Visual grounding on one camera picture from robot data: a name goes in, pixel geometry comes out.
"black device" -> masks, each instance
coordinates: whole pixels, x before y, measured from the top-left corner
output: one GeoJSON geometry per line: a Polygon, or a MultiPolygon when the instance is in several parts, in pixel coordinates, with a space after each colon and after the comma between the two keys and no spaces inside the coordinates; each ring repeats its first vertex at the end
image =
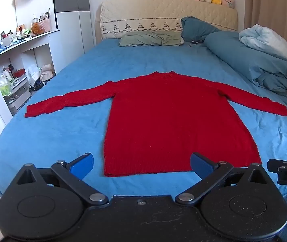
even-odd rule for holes
{"type": "MultiPolygon", "coordinates": [[[[268,165],[280,176],[284,162],[268,165]]],[[[90,153],[51,168],[26,164],[0,199],[2,242],[282,241],[287,204],[260,164],[234,168],[193,153],[191,167],[202,180],[175,201],[109,200],[81,180],[93,168],[90,153]]]]}

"red box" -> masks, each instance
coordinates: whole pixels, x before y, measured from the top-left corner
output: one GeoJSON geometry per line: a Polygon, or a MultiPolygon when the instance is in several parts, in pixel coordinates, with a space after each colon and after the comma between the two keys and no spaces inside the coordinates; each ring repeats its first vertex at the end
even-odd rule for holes
{"type": "Polygon", "coordinates": [[[16,77],[21,77],[22,75],[24,75],[26,73],[25,69],[20,69],[16,72],[14,72],[13,76],[16,77]]]}

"headboard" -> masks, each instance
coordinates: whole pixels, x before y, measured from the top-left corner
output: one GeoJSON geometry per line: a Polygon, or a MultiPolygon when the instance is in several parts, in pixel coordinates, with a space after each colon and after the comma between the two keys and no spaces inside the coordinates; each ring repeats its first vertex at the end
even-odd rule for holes
{"type": "Polygon", "coordinates": [[[182,31],[181,18],[194,16],[221,30],[237,30],[237,11],[197,0],[108,0],[101,4],[103,39],[130,31],[182,31]]]}

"pink plush toy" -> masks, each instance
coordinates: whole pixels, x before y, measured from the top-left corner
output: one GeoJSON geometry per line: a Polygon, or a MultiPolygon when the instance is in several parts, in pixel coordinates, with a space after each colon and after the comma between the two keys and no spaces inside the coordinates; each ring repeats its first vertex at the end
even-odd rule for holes
{"type": "Polygon", "coordinates": [[[229,8],[234,8],[235,2],[234,0],[222,0],[222,5],[229,7],[229,8]]]}

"green pillow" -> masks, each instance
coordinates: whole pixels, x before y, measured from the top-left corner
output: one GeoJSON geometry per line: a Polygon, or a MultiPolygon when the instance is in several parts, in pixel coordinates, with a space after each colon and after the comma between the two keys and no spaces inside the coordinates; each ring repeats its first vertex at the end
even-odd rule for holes
{"type": "Polygon", "coordinates": [[[138,45],[181,45],[180,32],[175,31],[133,31],[125,34],[120,46],[138,45]]]}
{"type": "Polygon", "coordinates": [[[181,36],[185,42],[189,43],[201,43],[210,33],[220,31],[220,29],[212,26],[211,24],[199,20],[193,16],[188,16],[181,19],[181,24],[183,26],[183,32],[181,33],[181,36]]]}

